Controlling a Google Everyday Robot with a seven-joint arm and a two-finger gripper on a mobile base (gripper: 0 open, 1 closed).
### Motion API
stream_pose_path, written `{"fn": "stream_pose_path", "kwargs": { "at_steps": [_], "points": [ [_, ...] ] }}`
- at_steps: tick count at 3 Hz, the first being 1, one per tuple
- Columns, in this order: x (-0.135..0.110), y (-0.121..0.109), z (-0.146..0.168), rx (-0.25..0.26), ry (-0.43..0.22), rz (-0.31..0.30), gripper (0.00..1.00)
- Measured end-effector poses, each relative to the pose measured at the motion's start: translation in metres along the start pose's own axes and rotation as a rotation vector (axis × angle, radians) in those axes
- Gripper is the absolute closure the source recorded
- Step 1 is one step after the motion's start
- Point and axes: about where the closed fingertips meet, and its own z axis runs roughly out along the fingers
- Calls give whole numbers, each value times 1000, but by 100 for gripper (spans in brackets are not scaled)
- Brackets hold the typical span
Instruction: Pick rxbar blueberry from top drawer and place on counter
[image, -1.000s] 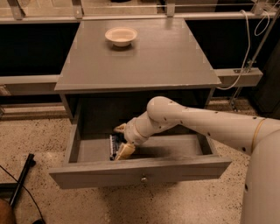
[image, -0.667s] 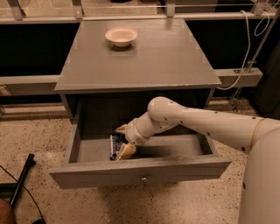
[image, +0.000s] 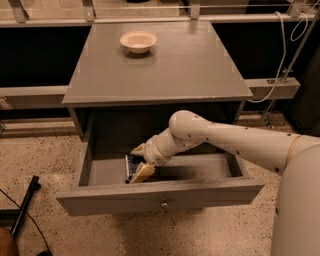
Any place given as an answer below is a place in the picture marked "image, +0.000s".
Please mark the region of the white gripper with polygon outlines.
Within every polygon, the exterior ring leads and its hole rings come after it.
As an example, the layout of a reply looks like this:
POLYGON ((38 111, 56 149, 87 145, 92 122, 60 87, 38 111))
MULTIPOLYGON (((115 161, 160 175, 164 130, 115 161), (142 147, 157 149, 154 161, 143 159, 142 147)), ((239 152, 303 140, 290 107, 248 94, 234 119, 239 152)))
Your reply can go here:
POLYGON ((157 135, 154 135, 144 144, 140 144, 136 148, 134 148, 130 154, 135 156, 142 156, 146 160, 147 163, 141 162, 134 175, 132 176, 130 182, 131 183, 142 183, 147 178, 149 178, 155 172, 155 166, 160 167, 165 165, 170 158, 163 155, 158 146, 157 135))

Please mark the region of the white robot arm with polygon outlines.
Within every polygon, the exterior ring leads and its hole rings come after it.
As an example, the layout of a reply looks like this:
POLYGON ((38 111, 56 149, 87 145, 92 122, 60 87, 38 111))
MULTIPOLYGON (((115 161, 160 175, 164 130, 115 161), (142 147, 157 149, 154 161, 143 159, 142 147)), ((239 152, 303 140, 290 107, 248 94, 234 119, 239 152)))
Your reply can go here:
POLYGON ((169 126, 133 149, 144 161, 133 183, 181 152, 209 143, 281 176, 271 256, 320 256, 320 138, 208 121, 181 110, 169 126))

